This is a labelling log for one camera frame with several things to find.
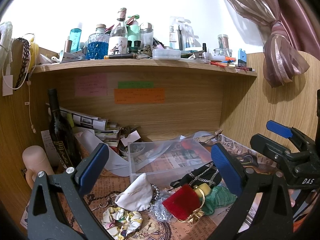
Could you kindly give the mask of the green fabric pouch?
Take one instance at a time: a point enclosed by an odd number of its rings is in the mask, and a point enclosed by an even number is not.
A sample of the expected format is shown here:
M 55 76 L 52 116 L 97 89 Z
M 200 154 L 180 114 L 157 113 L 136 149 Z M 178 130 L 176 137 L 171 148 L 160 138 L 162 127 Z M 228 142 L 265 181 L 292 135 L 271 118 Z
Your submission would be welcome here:
M 213 215 L 216 209 L 233 204 L 237 196 L 232 194 L 227 187 L 218 185 L 205 197 L 201 210 L 206 216 Z

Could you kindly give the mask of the floral fabric scrunchie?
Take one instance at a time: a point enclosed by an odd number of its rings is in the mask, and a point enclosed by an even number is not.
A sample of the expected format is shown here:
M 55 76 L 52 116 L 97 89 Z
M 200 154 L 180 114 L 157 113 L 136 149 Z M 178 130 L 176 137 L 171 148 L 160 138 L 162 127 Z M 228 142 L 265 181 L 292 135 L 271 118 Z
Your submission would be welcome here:
M 143 217 L 138 211 L 109 207 L 103 212 L 101 223 L 113 239 L 126 239 L 141 227 Z

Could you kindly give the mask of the white drawstring pouch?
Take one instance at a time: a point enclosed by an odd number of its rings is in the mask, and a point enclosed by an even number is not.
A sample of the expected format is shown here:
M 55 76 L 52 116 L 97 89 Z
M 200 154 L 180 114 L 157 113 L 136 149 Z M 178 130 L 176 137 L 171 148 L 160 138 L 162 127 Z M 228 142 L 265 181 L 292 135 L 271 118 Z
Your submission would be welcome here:
M 152 186 L 146 173 L 143 173 L 124 192 L 117 195 L 114 202 L 127 211 L 145 211 L 151 203 L 152 195 Z

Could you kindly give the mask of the red velvet pouch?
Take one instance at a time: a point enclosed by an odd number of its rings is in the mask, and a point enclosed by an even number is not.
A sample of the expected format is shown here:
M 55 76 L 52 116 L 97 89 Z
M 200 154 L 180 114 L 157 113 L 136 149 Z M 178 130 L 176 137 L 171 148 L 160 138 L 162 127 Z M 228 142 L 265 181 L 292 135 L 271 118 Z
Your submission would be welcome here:
M 185 221 L 198 208 L 200 198 L 187 184 L 183 185 L 173 195 L 162 202 L 166 210 L 176 219 Z

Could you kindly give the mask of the silver mesh pouch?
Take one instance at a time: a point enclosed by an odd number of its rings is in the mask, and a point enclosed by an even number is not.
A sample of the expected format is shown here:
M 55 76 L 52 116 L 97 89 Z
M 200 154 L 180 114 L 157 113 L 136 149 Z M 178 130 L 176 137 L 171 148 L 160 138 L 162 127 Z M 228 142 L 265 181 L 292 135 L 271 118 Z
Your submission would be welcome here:
M 158 222 L 170 222 L 173 215 L 164 207 L 163 202 L 171 196 L 170 192 L 160 192 L 157 200 L 150 207 L 151 216 Z

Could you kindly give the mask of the clear plastic storage box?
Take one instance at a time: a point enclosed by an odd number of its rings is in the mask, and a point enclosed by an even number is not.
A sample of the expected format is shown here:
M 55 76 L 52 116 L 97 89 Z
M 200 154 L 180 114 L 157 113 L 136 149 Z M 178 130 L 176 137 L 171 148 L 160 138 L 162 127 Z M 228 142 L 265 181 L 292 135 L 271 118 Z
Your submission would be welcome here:
M 168 187 L 211 161 L 210 152 L 194 138 L 133 142 L 128 152 L 130 181 L 144 173 L 158 187 Z

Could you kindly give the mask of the beige cylindrical container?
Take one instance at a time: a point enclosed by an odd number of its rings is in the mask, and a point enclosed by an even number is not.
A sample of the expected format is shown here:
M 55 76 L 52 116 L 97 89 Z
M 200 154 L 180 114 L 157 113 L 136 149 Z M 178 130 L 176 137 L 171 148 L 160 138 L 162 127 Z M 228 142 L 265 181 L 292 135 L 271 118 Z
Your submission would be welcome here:
M 25 178 L 31 189 L 40 171 L 44 171 L 48 175 L 54 174 L 47 155 L 41 146 L 34 145 L 26 148 L 22 153 L 22 159 L 27 169 Z

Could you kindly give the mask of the dark wine bottle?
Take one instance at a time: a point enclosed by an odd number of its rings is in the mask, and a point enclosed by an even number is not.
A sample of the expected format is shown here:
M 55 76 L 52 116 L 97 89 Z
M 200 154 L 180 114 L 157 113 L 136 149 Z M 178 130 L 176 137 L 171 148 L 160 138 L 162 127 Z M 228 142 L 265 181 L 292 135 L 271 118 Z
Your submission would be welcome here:
M 49 134 L 53 145 L 65 168 L 76 168 L 82 161 L 81 155 L 68 120 L 62 116 L 60 111 L 57 90 L 48 90 L 49 107 L 51 121 L 49 124 Z

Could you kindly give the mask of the stack of papers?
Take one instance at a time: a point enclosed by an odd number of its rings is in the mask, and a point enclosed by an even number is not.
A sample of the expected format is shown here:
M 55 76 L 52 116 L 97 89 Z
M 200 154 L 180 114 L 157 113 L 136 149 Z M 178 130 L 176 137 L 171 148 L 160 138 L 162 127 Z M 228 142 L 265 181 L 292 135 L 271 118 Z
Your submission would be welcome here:
M 125 147 L 120 139 L 138 129 L 130 126 L 123 127 L 108 119 L 71 111 L 63 107 L 60 107 L 60 111 L 62 116 L 68 120 L 74 133 L 89 131 L 115 151 L 120 150 L 123 154 L 127 152 L 127 146 Z

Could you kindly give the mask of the pink satin curtain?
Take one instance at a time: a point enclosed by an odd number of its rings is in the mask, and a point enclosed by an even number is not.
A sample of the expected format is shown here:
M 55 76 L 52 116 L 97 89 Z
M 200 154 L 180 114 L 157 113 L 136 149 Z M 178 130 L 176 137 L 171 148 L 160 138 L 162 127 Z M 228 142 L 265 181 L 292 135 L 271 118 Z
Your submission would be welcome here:
M 273 88 L 304 74 L 309 64 L 300 55 L 319 58 L 319 21 L 304 0 L 227 0 L 265 37 L 263 74 Z

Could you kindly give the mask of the pink sticky note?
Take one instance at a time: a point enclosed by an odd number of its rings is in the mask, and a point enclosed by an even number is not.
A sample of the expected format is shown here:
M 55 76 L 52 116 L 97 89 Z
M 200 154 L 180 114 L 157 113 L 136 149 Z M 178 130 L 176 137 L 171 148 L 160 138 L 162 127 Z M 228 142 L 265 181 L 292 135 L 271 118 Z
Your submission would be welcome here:
M 76 76 L 74 90 L 76 97 L 107 96 L 107 74 Z

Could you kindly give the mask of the green sticky note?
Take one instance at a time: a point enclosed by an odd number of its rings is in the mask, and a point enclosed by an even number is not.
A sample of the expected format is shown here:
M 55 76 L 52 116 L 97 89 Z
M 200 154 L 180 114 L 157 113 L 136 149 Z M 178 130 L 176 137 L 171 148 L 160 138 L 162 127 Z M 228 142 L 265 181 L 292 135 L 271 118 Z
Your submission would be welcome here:
M 119 81 L 118 89 L 154 88 L 153 81 Z

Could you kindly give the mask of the wooden shelf board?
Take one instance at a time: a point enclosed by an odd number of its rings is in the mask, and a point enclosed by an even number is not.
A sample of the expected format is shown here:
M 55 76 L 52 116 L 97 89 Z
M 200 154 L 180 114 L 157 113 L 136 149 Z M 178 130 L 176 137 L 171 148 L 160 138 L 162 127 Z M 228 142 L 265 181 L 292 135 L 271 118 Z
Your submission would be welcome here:
M 152 59 L 111 59 L 88 60 L 65 63 L 41 64 L 33 73 L 75 71 L 80 72 L 191 72 L 221 75 L 242 75 L 257 77 L 257 72 L 250 72 L 232 67 L 219 67 L 188 61 L 152 60 Z

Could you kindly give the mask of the blue liquid glass bottle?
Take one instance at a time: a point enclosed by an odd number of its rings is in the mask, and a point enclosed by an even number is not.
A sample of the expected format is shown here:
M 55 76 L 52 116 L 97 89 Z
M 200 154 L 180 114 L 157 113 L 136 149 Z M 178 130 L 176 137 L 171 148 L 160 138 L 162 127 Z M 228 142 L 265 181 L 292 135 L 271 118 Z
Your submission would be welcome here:
M 102 60 L 108 54 L 109 35 L 105 33 L 106 25 L 97 24 L 95 33 L 88 38 L 86 59 Z

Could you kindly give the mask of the teal spray bottle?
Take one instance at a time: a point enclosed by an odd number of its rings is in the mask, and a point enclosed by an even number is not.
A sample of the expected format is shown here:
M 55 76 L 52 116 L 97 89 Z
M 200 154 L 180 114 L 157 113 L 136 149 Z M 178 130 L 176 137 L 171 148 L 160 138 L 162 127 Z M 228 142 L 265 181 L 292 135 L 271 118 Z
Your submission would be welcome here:
M 69 39 L 72 42 L 71 53 L 78 51 L 82 30 L 81 28 L 73 28 L 69 33 Z

